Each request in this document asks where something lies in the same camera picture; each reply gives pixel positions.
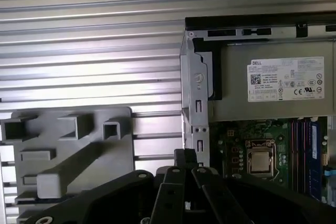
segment black plastic mount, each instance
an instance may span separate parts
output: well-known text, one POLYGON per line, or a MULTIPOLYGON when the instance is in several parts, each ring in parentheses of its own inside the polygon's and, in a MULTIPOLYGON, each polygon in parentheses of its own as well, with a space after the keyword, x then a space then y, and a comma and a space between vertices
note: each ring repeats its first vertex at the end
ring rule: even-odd
MULTIPOLYGON (((246 33, 257 33, 268 35, 268 26, 295 26, 296 37, 305 38, 308 36, 308 26, 312 24, 325 24, 326 31, 336 31, 336 12, 315 12, 315 13, 287 13, 287 14, 262 14, 262 15, 235 15, 235 16, 213 16, 213 17, 187 17, 185 27, 187 31, 207 30, 208 37, 235 36, 237 27, 255 28, 256 31, 246 29, 246 33)), ((237 39, 237 40, 204 40, 203 38, 193 39, 195 52, 212 52, 213 55, 213 90, 214 93, 209 100, 221 100, 222 91, 222 69, 221 49, 232 43, 267 42, 268 39, 237 39)))
POLYGON ((336 219, 335 208, 272 182, 251 175, 223 180, 211 168, 195 166, 195 150, 176 150, 175 155, 180 166, 167 167, 164 177, 131 172, 41 211, 25 224, 44 223, 37 222, 41 219, 53 224, 138 224, 143 219, 149 224, 283 224, 288 218, 290 223, 332 224, 336 219))

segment metal chassis frame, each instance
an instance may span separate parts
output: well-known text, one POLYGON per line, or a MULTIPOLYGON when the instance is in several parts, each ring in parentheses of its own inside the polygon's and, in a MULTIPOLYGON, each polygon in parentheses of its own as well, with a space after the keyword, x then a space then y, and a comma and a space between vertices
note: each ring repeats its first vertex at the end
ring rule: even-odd
POLYGON ((186 18, 180 54, 182 135, 184 146, 196 149, 200 166, 210 166, 209 115, 213 106, 208 102, 222 98, 221 79, 216 78, 222 75, 218 55, 221 47, 246 42, 334 41, 336 31, 326 29, 333 24, 336 24, 336 12, 186 18), (258 35, 260 28, 271 29, 271 34, 258 35), (208 33, 225 29, 234 29, 236 35, 208 33), (252 34, 244 35, 245 29, 252 34), (200 50, 199 44, 208 45, 200 50))

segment screw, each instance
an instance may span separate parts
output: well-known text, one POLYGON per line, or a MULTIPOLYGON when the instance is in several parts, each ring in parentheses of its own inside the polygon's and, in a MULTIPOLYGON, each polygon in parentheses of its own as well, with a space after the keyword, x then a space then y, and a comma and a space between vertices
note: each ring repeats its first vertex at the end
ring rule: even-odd
POLYGON ((52 217, 51 216, 45 216, 40 219, 38 219, 35 224, 51 224, 52 223, 52 217))
POLYGON ((149 224, 151 218, 149 217, 145 217, 140 221, 140 224, 149 224))
POLYGON ((234 173, 234 174, 232 174, 232 177, 233 177, 233 178, 241 178, 241 175, 238 174, 238 173, 234 173))

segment blue ram stick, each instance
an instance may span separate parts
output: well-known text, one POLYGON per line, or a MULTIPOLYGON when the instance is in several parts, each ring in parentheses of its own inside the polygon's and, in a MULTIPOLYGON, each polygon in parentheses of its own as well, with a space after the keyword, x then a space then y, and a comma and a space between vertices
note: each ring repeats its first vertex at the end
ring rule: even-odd
POLYGON ((306 138, 306 192, 311 197, 321 200, 322 197, 322 163, 321 132, 317 122, 309 122, 308 138, 306 138))

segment hole in bracket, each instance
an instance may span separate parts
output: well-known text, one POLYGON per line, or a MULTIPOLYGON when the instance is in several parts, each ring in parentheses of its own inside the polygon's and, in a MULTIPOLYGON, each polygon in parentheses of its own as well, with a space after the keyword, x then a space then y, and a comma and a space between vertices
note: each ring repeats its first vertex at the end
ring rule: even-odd
POLYGON ((203 152, 203 140, 197 140, 197 152, 203 152))
POLYGON ((196 100, 196 112, 202 112, 202 101, 196 100))

